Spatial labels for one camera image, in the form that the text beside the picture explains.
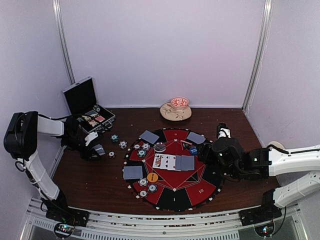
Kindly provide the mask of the blue white chip seat two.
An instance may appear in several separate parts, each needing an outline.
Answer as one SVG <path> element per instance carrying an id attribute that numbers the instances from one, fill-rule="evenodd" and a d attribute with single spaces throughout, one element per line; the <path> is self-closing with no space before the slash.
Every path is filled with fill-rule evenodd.
<path id="1" fill-rule="evenodd" d="M 149 181 L 146 179 L 146 178 L 141 178 L 139 181 L 138 181 L 138 184 L 141 186 L 141 187 L 146 187 L 148 185 Z"/>

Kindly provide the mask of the black hundred chip seat four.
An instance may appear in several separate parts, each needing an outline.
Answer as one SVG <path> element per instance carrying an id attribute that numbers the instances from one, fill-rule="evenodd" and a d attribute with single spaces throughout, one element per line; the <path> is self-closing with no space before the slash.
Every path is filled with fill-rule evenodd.
<path id="1" fill-rule="evenodd" d="M 133 148 L 138 151 L 138 150 L 141 149 L 141 145 L 140 145 L 140 144 L 135 144 L 135 145 L 133 146 Z"/>

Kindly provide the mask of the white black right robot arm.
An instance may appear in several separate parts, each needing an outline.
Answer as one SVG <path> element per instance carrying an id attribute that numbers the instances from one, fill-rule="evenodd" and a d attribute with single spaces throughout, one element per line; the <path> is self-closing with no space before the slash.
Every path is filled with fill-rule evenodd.
<path id="1" fill-rule="evenodd" d="M 206 165 L 217 165 L 220 172 L 237 180 L 259 180 L 287 173 L 306 172 L 301 178 L 265 192 L 262 206 L 256 210 L 259 220 L 268 220 L 276 208 L 287 205 L 319 190 L 320 147 L 281 149 L 273 144 L 246 152 L 233 137 L 220 137 L 215 142 L 197 147 L 198 159 Z"/>

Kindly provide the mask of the black red poker chip stack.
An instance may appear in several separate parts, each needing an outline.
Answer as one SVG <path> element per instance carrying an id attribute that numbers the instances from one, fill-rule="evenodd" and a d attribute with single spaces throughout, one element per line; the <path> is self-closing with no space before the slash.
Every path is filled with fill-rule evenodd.
<path id="1" fill-rule="evenodd" d="M 109 151 L 108 152 L 108 157 L 110 158 L 110 159 L 114 159 L 115 157 L 116 157 L 116 152 L 115 151 Z"/>

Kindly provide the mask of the black hundred chip seat two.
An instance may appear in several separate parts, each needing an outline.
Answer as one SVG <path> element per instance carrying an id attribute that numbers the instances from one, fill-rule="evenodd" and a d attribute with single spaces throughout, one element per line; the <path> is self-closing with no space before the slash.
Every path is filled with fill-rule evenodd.
<path id="1" fill-rule="evenodd" d="M 140 196 L 141 198 L 146 198 L 149 193 L 148 193 L 147 190 L 143 189 L 143 190 L 139 191 L 138 194 L 139 194 L 139 196 Z"/>

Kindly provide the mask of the dealt blue playing card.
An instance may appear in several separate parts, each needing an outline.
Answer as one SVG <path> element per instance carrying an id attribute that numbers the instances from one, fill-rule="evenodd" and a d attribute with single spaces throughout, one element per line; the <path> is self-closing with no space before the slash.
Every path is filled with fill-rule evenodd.
<path id="1" fill-rule="evenodd" d="M 203 135 L 197 134 L 195 132 L 190 132 L 186 137 L 188 141 L 191 141 L 197 145 L 200 145 L 205 142 L 206 138 Z"/>

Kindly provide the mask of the green chip seat four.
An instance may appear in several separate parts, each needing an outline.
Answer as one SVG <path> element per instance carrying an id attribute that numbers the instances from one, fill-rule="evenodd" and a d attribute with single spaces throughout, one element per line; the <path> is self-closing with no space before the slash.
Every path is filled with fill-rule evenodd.
<path id="1" fill-rule="evenodd" d="M 146 156 L 146 154 L 147 154 L 147 151 L 144 150 L 144 149 L 140 149 L 140 150 L 137 152 L 137 156 L 138 156 L 139 158 L 144 158 L 144 157 Z"/>

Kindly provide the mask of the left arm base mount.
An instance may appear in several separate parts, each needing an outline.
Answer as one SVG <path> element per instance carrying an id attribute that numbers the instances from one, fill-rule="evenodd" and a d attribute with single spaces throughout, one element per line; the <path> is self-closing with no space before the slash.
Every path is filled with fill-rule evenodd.
<path id="1" fill-rule="evenodd" d="M 45 216 L 48 219 L 71 226 L 87 226 L 90 213 L 86 210 L 69 207 L 62 192 L 59 193 L 57 199 L 50 200 L 47 197 L 42 197 L 41 200 L 47 208 Z"/>

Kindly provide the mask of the blue small blind button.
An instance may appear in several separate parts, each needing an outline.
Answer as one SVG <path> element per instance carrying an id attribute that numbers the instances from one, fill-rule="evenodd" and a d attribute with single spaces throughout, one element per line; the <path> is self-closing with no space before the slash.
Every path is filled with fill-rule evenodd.
<path id="1" fill-rule="evenodd" d="M 198 149 L 197 149 L 197 147 L 191 147 L 189 149 L 189 152 L 190 152 L 191 155 L 195 156 L 195 155 L 198 154 Z"/>

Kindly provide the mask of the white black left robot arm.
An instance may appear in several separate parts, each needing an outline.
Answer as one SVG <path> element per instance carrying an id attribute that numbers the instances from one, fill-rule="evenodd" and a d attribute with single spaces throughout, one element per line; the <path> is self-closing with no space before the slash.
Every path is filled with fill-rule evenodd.
<path id="1" fill-rule="evenodd" d="M 38 152 L 39 134 L 59 139 L 61 146 L 79 152 L 80 157 L 86 161 L 98 160 L 106 153 L 98 143 L 100 134 L 97 131 L 85 137 L 77 135 L 77 118 L 77 115 L 51 118 L 37 111 L 16 112 L 4 135 L 4 148 L 16 160 L 16 168 L 27 174 L 30 182 L 46 200 L 56 201 L 62 194 L 41 162 Z"/>

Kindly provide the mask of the blue playing card deck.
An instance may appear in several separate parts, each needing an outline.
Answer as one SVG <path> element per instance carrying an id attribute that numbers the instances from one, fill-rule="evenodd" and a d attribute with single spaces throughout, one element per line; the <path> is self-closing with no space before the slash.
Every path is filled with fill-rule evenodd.
<path id="1" fill-rule="evenodd" d="M 105 149 L 101 144 L 97 144 L 93 148 L 96 151 L 96 153 L 99 154 L 100 156 L 103 156 L 106 154 Z"/>

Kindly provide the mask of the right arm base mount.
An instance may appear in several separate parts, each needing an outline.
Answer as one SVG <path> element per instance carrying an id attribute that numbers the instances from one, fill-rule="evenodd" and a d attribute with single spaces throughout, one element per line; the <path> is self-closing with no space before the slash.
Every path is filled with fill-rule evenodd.
<path id="1" fill-rule="evenodd" d="M 275 205 L 273 199 L 275 189 L 271 189 L 262 195 L 262 204 L 239 212 L 242 226 L 254 225 L 271 221 L 282 216 L 282 209 Z"/>

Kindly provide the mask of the blue white poker chip stack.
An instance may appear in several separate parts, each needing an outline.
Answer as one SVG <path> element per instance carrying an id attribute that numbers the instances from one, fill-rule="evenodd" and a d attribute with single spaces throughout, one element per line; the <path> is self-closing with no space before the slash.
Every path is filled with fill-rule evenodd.
<path id="1" fill-rule="evenodd" d="M 125 140 L 122 140 L 122 141 L 119 142 L 118 145 L 119 145 L 120 149 L 126 149 L 127 146 L 128 146 L 128 143 Z"/>

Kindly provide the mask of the green poker chip stack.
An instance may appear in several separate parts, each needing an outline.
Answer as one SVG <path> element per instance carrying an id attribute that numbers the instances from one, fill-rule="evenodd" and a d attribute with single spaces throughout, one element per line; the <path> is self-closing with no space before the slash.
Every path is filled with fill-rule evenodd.
<path id="1" fill-rule="evenodd" d="M 117 134 L 113 134 L 110 139 L 113 143 L 117 143 L 119 141 L 119 136 Z"/>

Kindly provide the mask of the blue white chip seat four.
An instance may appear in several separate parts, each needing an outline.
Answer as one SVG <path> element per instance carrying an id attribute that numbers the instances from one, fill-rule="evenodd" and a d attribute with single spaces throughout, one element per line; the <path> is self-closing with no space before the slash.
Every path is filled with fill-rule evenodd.
<path id="1" fill-rule="evenodd" d="M 149 149 L 150 149 L 150 145 L 148 144 L 148 143 L 144 143 L 143 145 L 142 145 L 142 149 L 143 150 L 145 150 L 145 151 L 148 151 Z"/>

